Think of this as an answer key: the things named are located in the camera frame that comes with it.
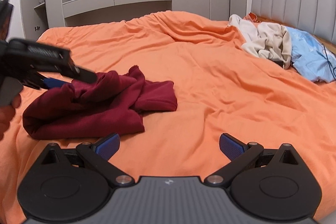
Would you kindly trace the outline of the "person's left hand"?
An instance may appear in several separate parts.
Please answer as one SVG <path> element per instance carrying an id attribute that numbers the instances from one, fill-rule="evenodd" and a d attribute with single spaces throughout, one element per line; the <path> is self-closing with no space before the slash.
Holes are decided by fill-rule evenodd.
<path id="1" fill-rule="evenodd" d="M 0 140 L 4 138 L 5 132 L 9 129 L 10 123 L 15 117 L 16 110 L 21 105 L 21 102 L 21 95 L 18 94 L 9 106 L 0 108 Z"/>

